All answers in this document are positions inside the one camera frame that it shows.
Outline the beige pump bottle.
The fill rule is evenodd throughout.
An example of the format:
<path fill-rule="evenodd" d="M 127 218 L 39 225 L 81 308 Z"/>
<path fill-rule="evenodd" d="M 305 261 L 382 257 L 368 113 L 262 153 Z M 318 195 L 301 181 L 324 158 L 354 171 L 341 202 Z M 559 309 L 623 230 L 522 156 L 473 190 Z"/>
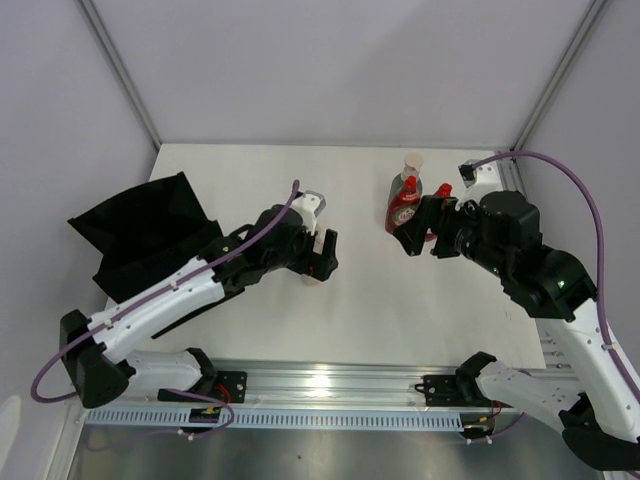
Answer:
<path fill-rule="evenodd" d="M 324 246 L 324 240 L 325 240 L 325 231 L 324 230 L 317 230 L 316 231 L 316 236 L 315 236 L 315 240 L 314 240 L 314 245 L 313 245 L 313 252 L 316 254 L 321 254 L 322 250 L 323 250 L 323 246 Z M 301 276 L 301 282 L 303 285 L 308 286 L 308 287 L 315 287 L 318 286 L 320 284 L 320 281 L 308 276 L 308 275 L 302 275 Z"/>

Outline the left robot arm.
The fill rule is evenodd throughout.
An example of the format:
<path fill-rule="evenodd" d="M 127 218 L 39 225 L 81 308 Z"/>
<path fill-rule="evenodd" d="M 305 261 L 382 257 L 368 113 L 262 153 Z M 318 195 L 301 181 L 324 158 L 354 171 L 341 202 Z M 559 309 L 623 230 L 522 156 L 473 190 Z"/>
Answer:
<path fill-rule="evenodd" d="M 62 363 L 82 405 L 93 409 L 122 395 L 208 399 L 219 373 L 201 349 L 162 353 L 140 345 L 242 294 L 272 271 L 328 280 L 338 267 L 337 240 L 334 230 L 318 234 L 299 210 L 275 205 L 253 225 L 215 234 L 184 266 L 134 297 L 91 317 L 78 310 L 66 314 Z"/>

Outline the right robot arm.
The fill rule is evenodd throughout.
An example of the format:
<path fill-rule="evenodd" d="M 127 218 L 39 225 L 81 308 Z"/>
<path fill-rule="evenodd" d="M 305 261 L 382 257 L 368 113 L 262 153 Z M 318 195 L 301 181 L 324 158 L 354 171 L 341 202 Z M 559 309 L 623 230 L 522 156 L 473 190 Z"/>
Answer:
<path fill-rule="evenodd" d="M 555 387 L 478 352 L 456 370 L 463 402 L 517 408 L 558 432 L 596 470 L 638 471 L 639 401 L 618 370 L 625 357 L 605 345 L 608 329 L 598 322 L 597 289 L 586 269 L 570 253 L 544 245 L 539 217 L 513 191 L 465 203 L 425 196 L 393 235 L 416 256 L 433 233 L 433 256 L 463 256 L 495 275 L 509 299 L 545 325 L 580 383 L 577 390 Z"/>

